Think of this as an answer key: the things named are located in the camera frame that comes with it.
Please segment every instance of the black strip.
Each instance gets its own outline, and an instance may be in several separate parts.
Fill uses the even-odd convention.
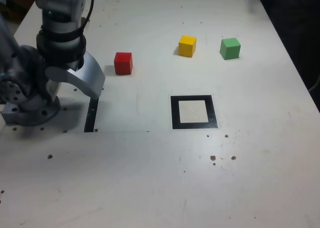
[[[94,132],[95,129],[95,122],[96,122],[96,115],[98,109],[98,99],[90,99],[88,113],[86,115],[85,125],[84,125],[84,132]]]
[[[181,123],[179,101],[204,101],[208,122]],[[171,96],[172,128],[176,129],[212,129],[218,128],[214,103],[211,95]]]

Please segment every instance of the wooden block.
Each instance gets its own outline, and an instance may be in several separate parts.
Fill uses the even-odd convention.
[[[239,58],[241,44],[237,38],[223,39],[221,41],[220,54],[223,59],[230,60]]]
[[[114,58],[114,69],[117,75],[131,75],[133,68],[132,54],[117,52]]]
[[[196,51],[197,38],[183,35],[179,41],[179,56],[192,57]]]

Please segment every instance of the robotic arm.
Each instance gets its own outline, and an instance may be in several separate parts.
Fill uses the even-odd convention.
[[[2,116],[7,124],[34,126],[60,110],[60,83],[70,83],[97,99],[105,76],[86,52],[81,15],[86,0],[35,0],[42,9],[37,49],[19,46],[0,17],[0,97],[6,101]]]

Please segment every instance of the yellow cube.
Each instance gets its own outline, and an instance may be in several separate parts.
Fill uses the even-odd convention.
[[[197,38],[183,35],[179,41],[179,56],[192,57],[196,51]]]

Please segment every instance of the white square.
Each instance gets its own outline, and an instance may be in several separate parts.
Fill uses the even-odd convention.
[[[179,100],[180,123],[207,123],[208,115],[204,100]]]

